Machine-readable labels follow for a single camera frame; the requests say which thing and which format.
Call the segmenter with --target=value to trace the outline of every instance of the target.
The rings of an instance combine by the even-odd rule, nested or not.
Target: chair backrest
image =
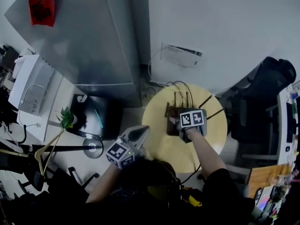
[[[246,99],[270,104],[279,92],[295,82],[295,79],[295,68],[288,60],[277,61],[272,57],[267,57],[260,64],[250,86],[241,95]]]
[[[74,178],[60,168],[55,171],[53,177],[49,180],[48,192],[52,197],[59,199],[61,203],[72,205],[84,204],[89,196]]]

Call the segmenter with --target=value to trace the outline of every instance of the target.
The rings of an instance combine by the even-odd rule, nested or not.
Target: electrical wire
[[[38,86],[38,87],[41,87],[41,88],[45,89],[46,94],[45,94],[45,96],[42,98],[42,101],[43,101],[44,98],[47,96],[47,94],[48,94],[48,89],[47,89],[47,88],[45,88],[45,87],[43,87],[42,85],[39,85],[39,84],[32,84],[32,85],[30,85],[30,86],[26,89],[25,94],[24,94],[24,98],[23,98],[23,100],[21,100],[21,103],[23,103],[23,101],[25,100],[26,95],[27,95],[27,92],[28,92],[29,88],[31,88],[32,86]],[[19,113],[19,122],[20,122],[20,124],[21,124],[22,126],[24,126],[24,124],[21,122],[21,112]],[[27,126],[27,127],[30,127],[30,126],[37,126],[37,127],[38,127],[38,123],[36,123],[36,124],[30,124],[30,125],[25,125],[25,126]]]
[[[27,89],[26,89],[26,91],[25,91],[25,93],[24,93],[24,99],[26,98],[26,95],[27,95],[27,92],[28,92],[28,90],[29,90],[29,88],[31,88],[32,86],[38,86],[38,87],[40,87],[40,88],[43,88],[43,89],[45,89],[45,91],[46,91],[46,94],[45,94],[45,96],[42,98],[42,101],[44,100],[44,98],[47,96],[47,94],[48,94],[48,89],[47,88],[45,88],[44,86],[42,86],[42,85],[39,85],[39,84],[32,84],[32,85],[30,85]]]
[[[148,96],[148,90],[152,90],[154,92],[154,95],[156,95],[156,91],[153,87],[147,87],[146,91],[145,91],[145,95]]]
[[[155,82],[153,81],[152,79],[152,76],[151,76],[151,72],[150,72],[150,64],[152,63],[152,59],[154,59],[154,57],[156,56],[156,54],[162,52],[164,49],[166,49],[167,47],[162,47],[159,51],[157,51],[150,59],[149,63],[148,63],[148,74],[149,74],[149,77],[150,77],[150,81],[153,82],[153,83],[156,83],[160,86],[164,86],[165,87],[165,84],[161,84],[161,83],[158,83],[158,82]]]
[[[175,81],[174,83],[183,83],[183,84],[186,86],[186,88],[188,89],[188,91],[189,91],[189,93],[190,93],[190,95],[191,95],[192,108],[194,108],[193,95],[192,95],[192,93],[191,93],[191,90],[190,90],[189,87],[187,86],[187,84],[186,84],[185,82],[183,82],[183,81]]]
[[[172,83],[172,85],[174,85],[178,89],[178,91],[179,91],[179,93],[181,95],[181,99],[182,99],[182,101],[181,101],[181,107],[183,107],[183,95],[181,93],[182,91],[179,89],[179,87],[175,83],[173,83],[171,81],[167,82],[166,85],[168,86],[169,83]]]
[[[182,185],[183,183],[185,183],[187,180],[189,180],[196,172],[199,171],[201,165],[198,166],[198,168],[196,169],[196,171],[194,171],[191,175],[189,175],[189,177],[187,179],[185,179],[182,183],[180,183],[180,185]]]

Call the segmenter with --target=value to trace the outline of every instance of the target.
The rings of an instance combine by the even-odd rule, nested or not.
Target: paper
[[[54,26],[54,0],[29,0],[31,25]]]

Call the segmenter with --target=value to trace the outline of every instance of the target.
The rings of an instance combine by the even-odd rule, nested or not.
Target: green plant
[[[65,109],[61,109],[60,118],[56,115],[57,119],[60,121],[60,127],[66,130],[74,121],[74,114],[70,111],[68,106]]]

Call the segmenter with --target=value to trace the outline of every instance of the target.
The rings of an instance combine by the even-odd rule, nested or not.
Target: wall-mounted router
[[[202,54],[200,51],[162,44],[161,60],[187,68],[194,68],[200,65]]]

